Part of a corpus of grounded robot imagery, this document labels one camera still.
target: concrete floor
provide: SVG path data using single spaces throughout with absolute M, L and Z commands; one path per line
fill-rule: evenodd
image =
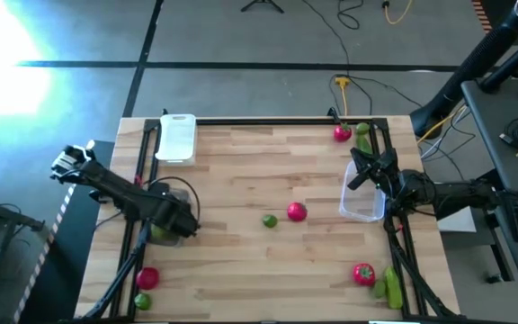
M 362 28 L 348 31 L 335 18 L 335 1 L 309 0 L 344 37 L 351 63 L 457 65 L 484 33 L 469 0 L 417 0 L 398 26 L 387 25 L 380 4 L 365 3 L 353 15 Z M 66 187 L 49 180 L 49 167 L 66 144 L 114 140 L 135 69 L 11 67 L 18 60 L 137 61 L 155 0 L 0 1 L 0 203 L 52 223 Z M 149 61 L 247 61 L 344 63 L 333 34 L 300 0 L 279 0 L 280 15 L 243 0 L 166 0 Z M 399 14 L 403 4 L 394 3 Z M 334 99 L 332 71 L 147 69 L 133 116 L 172 113 L 200 116 L 320 115 Z M 357 72 L 395 86 L 423 104 L 450 76 L 425 72 Z M 369 82 L 374 114 L 407 114 L 415 107 Z M 351 87 L 350 114 L 368 114 L 369 101 Z M 477 132 L 468 117 L 461 128 Z M 465 137 L 444 141 L 450 150 Z M 466 177 L 492 167 L 477 137 L 453 155 Z M 425 163 L 433 180 L 458 180 L 445 159 Z M 24 231 L 4 256 L 18 269 L 0 284 L 0 318 L 13 315 L 36 257 L 40 236 Z M 464 314 L 518 321 L 514 283 L 487 285 L 495 272 L 488 247 L 453 248 L 443 236 L 451 275 Z

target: green lime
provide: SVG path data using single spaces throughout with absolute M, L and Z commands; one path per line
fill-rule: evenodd
M 373 296 L 375 298 L 383 298 L 387 294 L 387 286 L 385 285 L 385 282 L 382 280 L 378 280 L 373 285 Z
M 273 215 L 265 215 L 263 216 L 263 225 L 272 229 L 277 225 L 277 217 Z
M 355 128 L 355 132 L 357 133 L 357 135 L 365 135 L 369 132 L 370 128 L 371 127 L 369 127 L 368 123 L 362 122 L 360 124 L 357 124 L 357 127 Z
M 155 224 L 151 224 L 151 238 L 153 239 L 165 239 L 167 235 L 167 231 L 156 226 Z
M 146 311 L 151 307 L 151 297 L 146 293 L 138 293 L 133 301 L 140 310 Z

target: yellow cable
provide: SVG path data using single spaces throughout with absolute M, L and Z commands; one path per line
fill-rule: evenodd
M 347 110 L 347 99 L 345 99 L 345 87 L 341 86 L 341 95 L 343 95 L 343 107 L 345 108 L 345 116 L 349 115 L 349 111 Z
M 430 130 L 428 130 L 417 143 L 421 143 L 424 141 L 429 135 L 431 135 L 432 132 L 434 132 L 439 127 L 443 126 L 445 122 L 447 122 L 449 119 L 453 118 L 457 113 L 462 113 L 465 109 L 467 109 L 467 106 L 463 104 L 462 107 L 460 107 L 457 111 L 453 112 L 449 116 L 445 117 L 442 121 L 437 122 Z
M 450 114 L 449 116 L 445 117 L 445 119 L 443 119 L 442 121 L 439 121 L 437 122 L 430 130 L 428 130 L 421 139 L 419 139 L 419 141 L 417 141 L 417 143 L 421 143 L 422 141 L 424 141 L 429 135 L 431 135 L 432 132 L 434 132 L 435 130 L 437 130 L 439 127 L 443 126 L 443 124 L 445 122 L 447 122 L 449 119 L 453 118 L 457 113 L 461 113 L 462 111 L 465 110 L 465 108 L 467 108 L 466 105 L 463 105 L 462 107 L 460 107 L 456 112 Z
M 413 0 L 409 0 L 408 4 L 406 4 L 406 8 L 405 8 L 405 11 L 403 12 L 403 14 L 401 14 L 399 19 L 395 20 L 394 22 L 392 22 L 391 19 L 389 18 L 389 7 L 386 6 L 385 7 L 385 19 L 387 19 L 387 23 L 392 24 L 392 25 L 400 23 L 403 20 L 403 18 L 405 17 L 406 13 L 409 11 L 409 8 L 411 8 L 412 3 L 413 3 Z

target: butcher block tabletop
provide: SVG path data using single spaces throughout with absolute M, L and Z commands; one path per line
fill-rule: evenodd
M 387 119 L 399 168 L 422 170 L 408 116 Z M 144 121 L 122 119 L 113 151 L 111 170 L 131 182 Z M 180 176 L 193 185 L 201 199 L 201 229 L 180 247 L 147 245 L 143 266 L 158 269 L 161 281 L 147 292 L 151 309 L 138 310 L 135 320 L 400 319 L 400 310 L 389 309 L 385 299 L 374 299 L 369 288 L 353 282 L 356 264 L 370 263 L 382 276 L 392 259 L 382 221 L 348 220 L 338 211 L 354 139 L 336 143 L 333 128 L 198 126 L 195 166 L 160 166 L 157 176 Z M 146 163 L 144 179 L 149 167 Z M 173 180 L 168 183 L 185 188 Z M 372 185 L 357 194 L 358 210 L 369 212 Z M 306 205 L 304 221 L 287 218 L 291 202 Z M 98 221 L 116 212 L 112 205 L 103 205 Z M 279 219 L 275 228 L 262 224 L 265 214 Z M 417 213 L 409 216 L 409 222 L 421 275 L 448 308 L 459 312 L 435 218 Z M 124 228 L 125 220 L 115 218 L 94 233 L 76 315 L 89 311 L 113 280 Z M 130 279 L 123 293 L 123 313 L 129 287 Z M 411 311 L 416 313 L 407 276 L 406 289 Z

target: desk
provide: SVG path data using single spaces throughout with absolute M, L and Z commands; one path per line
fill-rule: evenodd
M 510 192 L 518 193 L 517 149 L 499 139 L 505 126 L 518 118 L 518 80 L 503 82 L 493 94 L 484 93 L 475 81 L 464 82 L 461 88 L 503 186 Z
M 499 91 L 493 94 L 482 92 L 475 81 L 464 82 L 461 88 L 500 176 L 497 182 L 500 182 L 499 185 L 506 190 L 518 193 L 516 149 L 507 146 L 499 139 L 505 125 L 518 118 L 518 80 L 503 82 Z M 518 268 L 518 242 L 514 240 L 511 232 L 511 216 L 502 208 L 497 209 L 495 215 Z
M 121 120 L 115 142 L 111 170 L 130 181 L 143 124 Z M 388 117 L 388 126 L 399 166 L 422 169 L 410 119 Z M 355 222 L 338 213 L 352 144 L 333 142 L 331 133 L 328 125 L 200 126 L 196 166 L 160 167 L 158 176 L 181 176 L 195 187 L 202 228 L 183 247 L 147 246 L 144 266 L 160 269 L 162 281 L 149 292 L 152 309 L 138 311 L 136 321 L 400 318 L 399 310 L 351 282 L 356 263 L 370 262 L 382 272 L 391 256 L 382 222 Z M 307 205 L 306 221 L 287 221 L 291 201 Z M 103 206 L 99 221 L 115 212 Z M 266 213 L 279 217 L 277 228 L 263 226 Z M 415 214 L 409 221 L 422 275 L 459 311 L 435 218 Z M 123 229 L 124 220 L 117 219 L 95 232 L 77 315 L 93 306 L 115 275 Z M 416 312 L 410 283 L 407 291 Z

